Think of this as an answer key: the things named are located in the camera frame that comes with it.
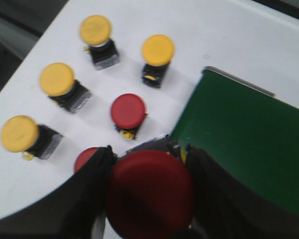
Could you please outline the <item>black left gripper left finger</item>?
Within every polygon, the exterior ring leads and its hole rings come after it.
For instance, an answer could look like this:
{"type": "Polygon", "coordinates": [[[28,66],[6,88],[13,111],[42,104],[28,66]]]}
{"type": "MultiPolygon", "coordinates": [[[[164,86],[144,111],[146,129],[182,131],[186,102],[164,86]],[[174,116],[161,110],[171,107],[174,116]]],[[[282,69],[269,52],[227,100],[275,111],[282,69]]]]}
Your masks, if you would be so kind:
{"type": "Polygon", "coordinates": [[[105,209],[106,183],[116,163],[99,147],[64,184],[34,204],[0,219],[0,239],[91,239],[105,209]]]}

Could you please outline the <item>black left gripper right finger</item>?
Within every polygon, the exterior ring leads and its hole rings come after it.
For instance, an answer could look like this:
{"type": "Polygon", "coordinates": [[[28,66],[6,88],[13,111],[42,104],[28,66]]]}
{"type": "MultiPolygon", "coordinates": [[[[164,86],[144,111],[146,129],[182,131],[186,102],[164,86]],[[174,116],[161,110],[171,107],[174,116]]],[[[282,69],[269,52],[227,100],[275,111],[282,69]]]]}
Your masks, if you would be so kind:
{"type": "Polygon", "coordinates": [[[260,197],[205,150],[188,144],[195,188],[192,227],[204,239],[299,239],[299,216],[260,197]]]}

